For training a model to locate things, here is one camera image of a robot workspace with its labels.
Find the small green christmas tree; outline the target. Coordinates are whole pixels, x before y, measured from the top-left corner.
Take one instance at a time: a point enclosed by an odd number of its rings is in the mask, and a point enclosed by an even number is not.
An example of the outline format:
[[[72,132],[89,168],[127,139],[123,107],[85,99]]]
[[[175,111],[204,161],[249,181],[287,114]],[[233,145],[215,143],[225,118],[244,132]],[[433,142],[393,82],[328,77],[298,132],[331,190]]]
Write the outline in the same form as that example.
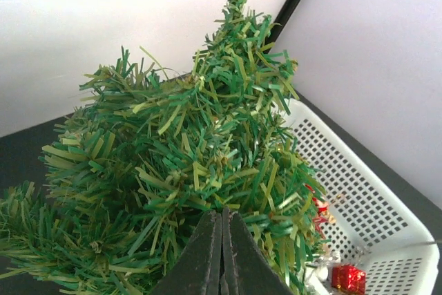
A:
[[[227,0],[189,73],[122,51],[82,85],[93,92],[42,148],[45,191],[25,181],[1,198],[4,278],[27,274],[61,294],[152,294],[206,211],[236,211],[291,294],[324,239],[308,230],[311,185],[282,111],[297,63],[272,55],[273,21]]]

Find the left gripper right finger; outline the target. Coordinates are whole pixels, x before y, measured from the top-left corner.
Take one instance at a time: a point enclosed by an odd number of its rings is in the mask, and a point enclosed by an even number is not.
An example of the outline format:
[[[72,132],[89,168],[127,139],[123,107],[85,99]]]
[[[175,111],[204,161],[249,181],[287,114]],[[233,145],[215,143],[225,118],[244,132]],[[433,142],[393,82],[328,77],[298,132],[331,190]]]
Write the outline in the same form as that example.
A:
[[[292,291],[270,268],[240,214],[222,212],[222,273],[220,293],[284,295]]]

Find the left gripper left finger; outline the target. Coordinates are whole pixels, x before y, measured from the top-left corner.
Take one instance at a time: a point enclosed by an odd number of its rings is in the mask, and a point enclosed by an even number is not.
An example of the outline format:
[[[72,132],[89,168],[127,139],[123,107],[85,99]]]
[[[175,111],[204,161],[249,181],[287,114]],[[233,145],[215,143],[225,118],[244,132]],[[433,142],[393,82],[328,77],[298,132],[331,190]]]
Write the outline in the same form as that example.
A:
[[[221,215],[206,211],[172,270],[154,287],[158,295],[217,294],[221,267]]]

